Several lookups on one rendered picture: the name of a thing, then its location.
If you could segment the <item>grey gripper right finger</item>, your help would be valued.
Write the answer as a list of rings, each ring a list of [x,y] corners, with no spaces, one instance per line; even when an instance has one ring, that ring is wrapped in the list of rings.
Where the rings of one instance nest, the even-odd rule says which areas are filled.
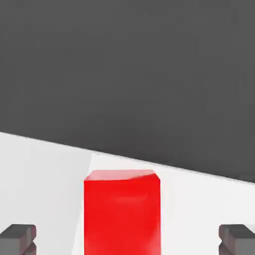
[[[255,233],[243,224],[219,226],[219,255],[255,255]]]

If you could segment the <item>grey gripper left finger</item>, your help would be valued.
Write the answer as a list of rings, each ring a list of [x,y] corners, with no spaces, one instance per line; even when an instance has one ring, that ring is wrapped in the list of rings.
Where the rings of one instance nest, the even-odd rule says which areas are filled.
[[[36,226],[11,224],[0,233],[0,255],[36,255]]]

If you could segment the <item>small red cube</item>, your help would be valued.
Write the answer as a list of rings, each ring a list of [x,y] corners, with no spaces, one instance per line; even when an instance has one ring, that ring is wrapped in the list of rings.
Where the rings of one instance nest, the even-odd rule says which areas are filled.
[[[153,170],[93,170],[84,180],[84,255],[161,255]]]

